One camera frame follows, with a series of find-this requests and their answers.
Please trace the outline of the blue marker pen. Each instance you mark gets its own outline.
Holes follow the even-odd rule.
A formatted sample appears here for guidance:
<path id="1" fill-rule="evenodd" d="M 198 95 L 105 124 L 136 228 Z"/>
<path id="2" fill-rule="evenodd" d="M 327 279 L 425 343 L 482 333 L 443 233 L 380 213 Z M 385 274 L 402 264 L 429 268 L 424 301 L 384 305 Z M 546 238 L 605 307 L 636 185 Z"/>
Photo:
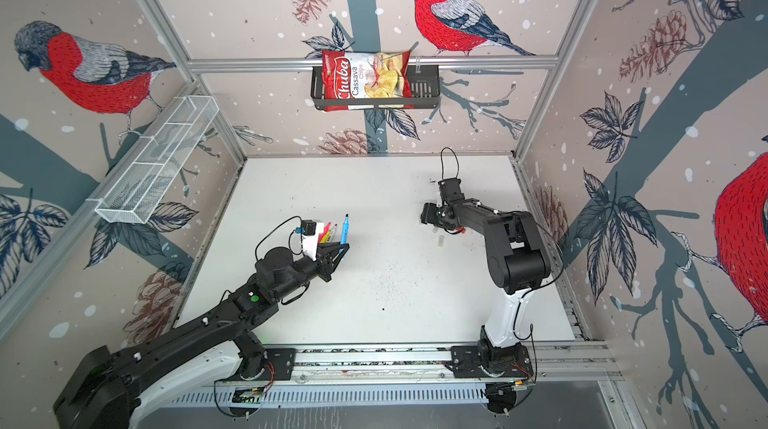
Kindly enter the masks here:
<path id="1" fill-rule="evenodd" d="M 349 214 L 346 214 L 342 224 L 342 230 L 341 230 L 341 236 L 340 236 L 341 244 L 347 243 L 348 233 L 349 233 Z"/>

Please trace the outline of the white whiteboard marker pen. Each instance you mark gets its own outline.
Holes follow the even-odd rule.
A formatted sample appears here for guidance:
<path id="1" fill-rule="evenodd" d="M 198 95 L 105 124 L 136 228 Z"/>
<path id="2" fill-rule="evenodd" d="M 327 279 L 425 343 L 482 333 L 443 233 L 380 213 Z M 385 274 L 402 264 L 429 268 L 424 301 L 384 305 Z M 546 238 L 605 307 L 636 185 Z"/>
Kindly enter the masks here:
<path id="1" fill-rule="evenodd" d="M 328 237 L 326 239 L 326 242 L 332 242 L 334 239 L 334 236 L 336 235 L 336 232 L 338 230 L 338 224 L 334 224 L 333 227 L 330 229 L 328 233 Z"/>

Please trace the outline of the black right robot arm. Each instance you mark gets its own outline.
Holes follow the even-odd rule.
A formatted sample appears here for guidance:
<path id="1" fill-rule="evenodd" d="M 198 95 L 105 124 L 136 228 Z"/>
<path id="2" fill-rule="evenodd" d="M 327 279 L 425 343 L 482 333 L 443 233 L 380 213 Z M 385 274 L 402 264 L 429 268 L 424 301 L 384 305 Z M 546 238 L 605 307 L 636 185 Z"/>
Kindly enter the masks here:
<path id="1" fill-rule="evenodd" d="M 503 363 L 516 362 L 522 342 L 517 326 L 529 304 L 529 296 L 544 285 L 551 274 L 542 234 L 532 214 L 500 211 L 466 197 L 457 177 L 438 182 L 440 202 L 423 206 L 420 222 L 450 235 L 468 230 L 483 236 L 485 257 L 492 282 L 504 292 L 501 303 L 481 328 L 478 353 L 490 372 Z"/>

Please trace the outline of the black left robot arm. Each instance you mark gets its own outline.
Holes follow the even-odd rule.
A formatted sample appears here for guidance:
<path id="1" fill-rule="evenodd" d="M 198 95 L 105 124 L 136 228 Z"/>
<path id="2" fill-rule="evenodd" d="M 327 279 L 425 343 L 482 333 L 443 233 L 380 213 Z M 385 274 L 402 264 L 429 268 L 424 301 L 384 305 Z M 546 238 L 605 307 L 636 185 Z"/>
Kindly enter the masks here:
<path id="1" fill-rule="evenodd" d="M 314 256 L 276 247 L 254 273 L 203 315 L 167 333 L 111 352 L 89 352 L 53 404 L 61 428 L 130 428 L 157 407 L 230 377 L 272 385 L 288 371 L 291 352 L 271 355 L 254 330 L 280 305 L 298 300 L 311 281 L 330 281 L 349 247 L 322 243 Z"/>

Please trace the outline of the red cassava chips bag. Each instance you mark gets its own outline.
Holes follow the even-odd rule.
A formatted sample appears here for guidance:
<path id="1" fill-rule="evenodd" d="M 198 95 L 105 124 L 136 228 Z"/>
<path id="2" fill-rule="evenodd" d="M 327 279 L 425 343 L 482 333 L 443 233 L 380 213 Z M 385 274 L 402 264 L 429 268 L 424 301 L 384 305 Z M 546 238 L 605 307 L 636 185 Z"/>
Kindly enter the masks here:
<path id="1" fill-rule="evenodd" d="M 340 100 L 344 105 L 316 107 L 324 112 L 350 110 L 347 102 L 368 99 L 412 97 L 406 77 L 411 52 L 357 53 L 323 51 L 321 79 L 323 100 Z"/>

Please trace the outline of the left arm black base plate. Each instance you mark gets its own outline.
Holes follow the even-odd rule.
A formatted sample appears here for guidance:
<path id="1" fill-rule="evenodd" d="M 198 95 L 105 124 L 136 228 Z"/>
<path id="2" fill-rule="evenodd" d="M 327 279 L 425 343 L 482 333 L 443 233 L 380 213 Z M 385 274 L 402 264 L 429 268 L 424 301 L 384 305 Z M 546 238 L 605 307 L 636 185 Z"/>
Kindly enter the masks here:
<path id="1" fill-rule="evenodd" d="M 289 381 L 297 351 L 288 347 L 267 347 L 242 359 L 236 379 L 242 381 Z"/>

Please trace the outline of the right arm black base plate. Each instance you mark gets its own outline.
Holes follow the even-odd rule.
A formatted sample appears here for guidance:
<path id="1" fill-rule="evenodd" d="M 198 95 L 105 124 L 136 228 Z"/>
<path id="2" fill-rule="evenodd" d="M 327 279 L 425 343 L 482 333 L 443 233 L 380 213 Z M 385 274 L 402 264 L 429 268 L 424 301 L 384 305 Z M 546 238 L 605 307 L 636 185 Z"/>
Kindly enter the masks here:
<path id="1" fill-rule="evenodd" d="M 445 363 L 456 378 L 522 378 L 534 375 L 528 349 L 521 343 L 506 348 L 452 346 L 450 359 Z"/>

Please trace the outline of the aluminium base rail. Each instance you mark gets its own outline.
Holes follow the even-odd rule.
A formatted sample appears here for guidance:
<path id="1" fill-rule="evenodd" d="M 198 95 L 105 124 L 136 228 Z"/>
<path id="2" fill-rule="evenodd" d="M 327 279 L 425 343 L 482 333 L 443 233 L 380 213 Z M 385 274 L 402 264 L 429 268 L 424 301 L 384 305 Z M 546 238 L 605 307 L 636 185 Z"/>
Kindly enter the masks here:
<path id="1" fill-rule="evenodd" d="M 453 347 L 465 350 L 453 354 Z M 488 370 L 472 373 L 470 382 L 530 380 L 621 381 L 623 375 L 601 342 L 526 342 L 528 357 L 517 375 L 492 377 Z M 257 379 L 264 385 L 362 385 L 394 383 L 458 383 L 452 370 L 480 366 L 477 356 L 469 356 L 468 342 L 384 343 L 384 344 L 303 344 L 268 345 L 266 355 L 274 357 L 273 373 Z"/>

